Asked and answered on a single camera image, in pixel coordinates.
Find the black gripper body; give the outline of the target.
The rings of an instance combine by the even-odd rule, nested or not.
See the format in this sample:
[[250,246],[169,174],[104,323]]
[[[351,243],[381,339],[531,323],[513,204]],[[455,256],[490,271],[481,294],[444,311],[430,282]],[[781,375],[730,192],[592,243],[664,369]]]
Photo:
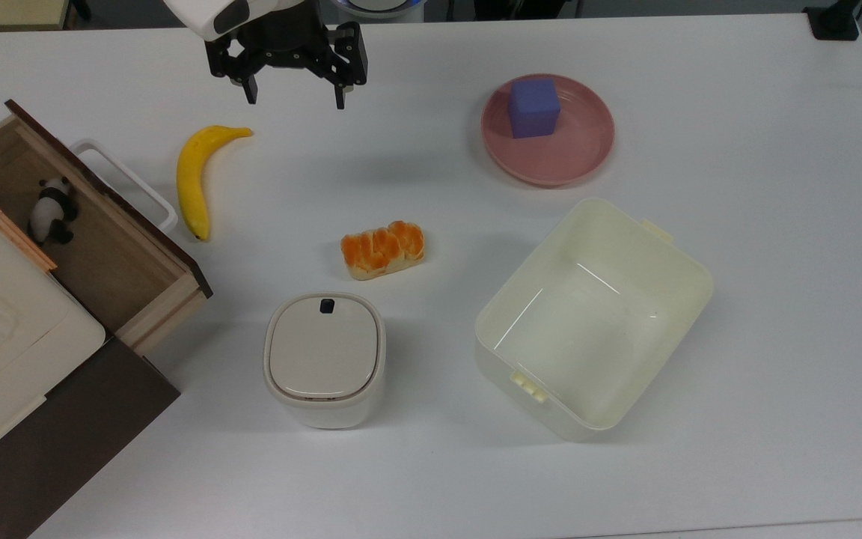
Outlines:
[[253,21],[205,42],[209,69],[233,85],[245,85],[266,66],[312,72],[333,85],[366,85],[368,55],[362,27],[346,22],[336,28],[275,28]]

